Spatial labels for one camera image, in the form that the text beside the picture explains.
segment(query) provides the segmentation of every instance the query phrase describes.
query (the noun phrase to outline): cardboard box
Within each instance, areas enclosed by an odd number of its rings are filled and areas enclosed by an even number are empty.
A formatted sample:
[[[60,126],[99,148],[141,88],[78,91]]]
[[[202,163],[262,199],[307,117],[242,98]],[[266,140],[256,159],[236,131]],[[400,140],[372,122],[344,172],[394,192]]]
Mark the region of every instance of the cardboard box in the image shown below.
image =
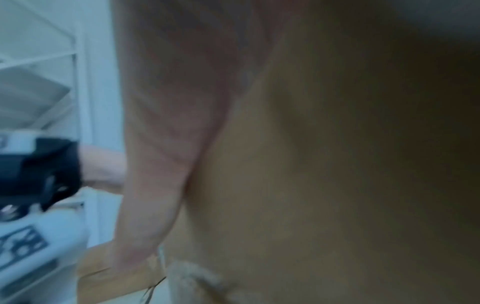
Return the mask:
[[[132,292],[148,289],[165,278],[156,256],[152,256],[138,268],[117,273],[106,263],[110,243],[87,251],[78,265],[77,303],[98,304]]]

